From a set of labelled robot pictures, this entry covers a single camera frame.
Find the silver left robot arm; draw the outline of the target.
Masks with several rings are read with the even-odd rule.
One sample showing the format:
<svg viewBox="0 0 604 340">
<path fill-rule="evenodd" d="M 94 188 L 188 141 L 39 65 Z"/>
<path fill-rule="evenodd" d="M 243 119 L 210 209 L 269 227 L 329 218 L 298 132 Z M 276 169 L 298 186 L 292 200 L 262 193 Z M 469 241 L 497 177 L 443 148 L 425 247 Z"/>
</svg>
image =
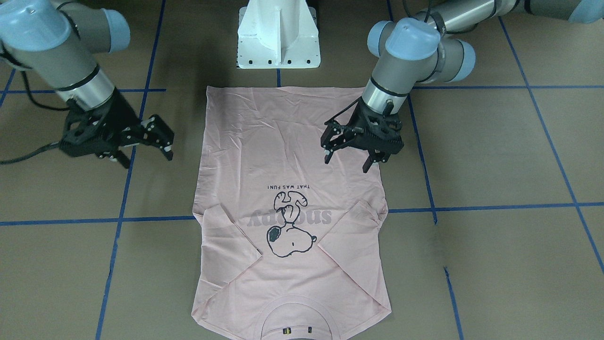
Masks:
<svg viewBox="0 0 604 340">
<path fill-rule="evenodd" d="M 480 22 L 512 11 L 569 22 L 591 23 L 603 17 L 601 0 L 449 0 L 398 22 L 380 21 L 368 35 L 377 64 L 346 124 L 330 118 L 321 136 L 325 163 L 343 148 L 363 149 L 363 172 L 403 148 L 398 112 L 415 84 L 457 82 L 474 69 L 474 48 L 451 38 Z"/>
</svg>

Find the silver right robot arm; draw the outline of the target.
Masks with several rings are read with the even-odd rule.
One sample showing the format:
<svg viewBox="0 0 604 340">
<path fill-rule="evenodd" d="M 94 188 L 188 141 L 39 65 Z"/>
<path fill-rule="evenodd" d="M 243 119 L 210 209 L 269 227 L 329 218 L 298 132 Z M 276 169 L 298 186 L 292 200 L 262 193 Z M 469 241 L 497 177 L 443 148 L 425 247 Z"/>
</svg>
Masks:
<svg viewBox="0 0 604 340">
<path fill-rule="evenodd" d="M 114 9 L 76 0 L 1 2 L 1 58 L 26 77 L 36 72 L 66 103 L 62 138 L 1 164 L 60 149 L 70 157 L 93 154 L 130 166 L 121 148 L 147 145 L 171 161 L 174 131 L 158 115 L 141 119 L 94 55 L 125 50 L 130 27 Z"/>
</svg>

